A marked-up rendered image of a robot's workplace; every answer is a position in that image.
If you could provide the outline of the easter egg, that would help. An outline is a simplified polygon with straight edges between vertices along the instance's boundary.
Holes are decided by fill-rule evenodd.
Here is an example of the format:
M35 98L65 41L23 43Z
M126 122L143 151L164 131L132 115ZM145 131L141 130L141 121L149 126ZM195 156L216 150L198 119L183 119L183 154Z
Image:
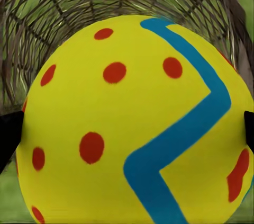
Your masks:
M254 182L254 97L216 46L160 16L75 32L21 111L17 174L37 224L224 224Z

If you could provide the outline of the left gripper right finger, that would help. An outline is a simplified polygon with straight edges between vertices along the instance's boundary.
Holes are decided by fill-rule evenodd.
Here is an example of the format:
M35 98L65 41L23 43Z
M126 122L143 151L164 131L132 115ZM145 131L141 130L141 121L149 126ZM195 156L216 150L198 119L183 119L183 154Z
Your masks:
M244 121L246 123L247 145L254 153L254 112L245 111Z

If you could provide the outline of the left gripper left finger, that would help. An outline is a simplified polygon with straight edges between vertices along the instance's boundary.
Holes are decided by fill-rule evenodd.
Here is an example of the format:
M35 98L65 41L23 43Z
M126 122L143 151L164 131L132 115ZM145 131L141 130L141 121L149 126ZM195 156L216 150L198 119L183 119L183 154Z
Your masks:
M0 174L21 141L23 111L0 115Z

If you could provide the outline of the wicker basket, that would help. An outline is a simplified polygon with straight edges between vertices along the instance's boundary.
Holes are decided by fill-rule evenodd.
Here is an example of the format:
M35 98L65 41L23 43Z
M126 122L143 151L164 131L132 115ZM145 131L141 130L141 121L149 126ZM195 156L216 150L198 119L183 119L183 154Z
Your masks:
M3 93L3 100L0 98L1 116L10 114L11 111L20 111L24 107L23 101L21 101L21 104L18 104L15 96L16 82L18 78L24 80L26 92L28 94L31 84L37 77L41 67L49 58L49 53L53 54L56 51L56 48L63 44L68 37L71 37L71 35L83 29L85 26L102 21L106 17L115 17L119 15L150 16L151 13L153 13L161 18L171 20L178 25L182 24L186 29L191 29L199 35L198 31L188 19L191 18L194 24L202 31L203 38L206 41L209 41L212 46L216 46L218 50L227 57L227 60L236 69L237 73L247 85L251 95L254 97L254 44L246 29L246 11L242 8L239 0L216 0L220 12L217 11L210 0L206 0L208 7L203 4L203 0L182 0L188 7L188 11L175 0L182 8L181 11L184 15L174 11L165 0L162 1L168 4L168 6L161 4L157 0L146 0L146 2L142 2L142 0L104 0L115 1L115 5L111 6L110 4L106 4L102 7L95 7L99 3L93 3L93 0L69 0L72 3L72 6L66 11L62 11L62 8L59 6L64 0L43 0L32 11L28 11L26 17L23 19L16 16L16 13L20 6L28 0L20 0L17 7L12 11L15 1L16 0L0 0L0 79L2 80L3 85L1 90ZM32 16L41 5L50 2L53 2L53 5L43 14L38 15L36 20L28 25L28 18ZM227 25L224 19L219 2L227 15L229 25ZM85 3L88 4L84 6ZM124 7L124 3L133 7L138 5L147 10L147 13L134 12L130 7ZM201 6L203 6L209 13L210 20L204 14ZM33 28L36 22L52 9L54 9L52 13L41 22L42 25L34 30ZM205 24L201 21L198 11L202 13ZM49 19L54 17L57 13L59 14L57 19L54 19L50 24ZM197 17L201 26L195 22L192 13ZM218 21L215 13L223 21L224 26ZM211 23L213 35L208 29L206 20ZM216 22L218 29L214 26L213 20ZM15 23L12 26L11 33L8 34L12 21ZM52 38L50 38L53 28L57 24L60 24L60 26L55 31ZM15 38L13 38L15 25L16 35ZM59 31L63 27L66 27L66 29L59 35ZM204 28L206 28L210 39L207 38ZM25 32L25 41L22 43L23 31ZM5 36L6 42L3 46L3 39ZM30 45L34 37L36 37L35 45L33 53L30 56ZM226 46L227 37L229 38L231 53L229 53ZM3 59L3 50L5 47L7 55L6 59ZM35 60L35 54L38 48L40 48L39 55ZM25 64L25 57L27 54L28 61ZM12 67L14 67L13 76L11 74ZM6 102L5 91L7 91L7 106L4 105ZM16 150L6 166L10 163L16 165Z

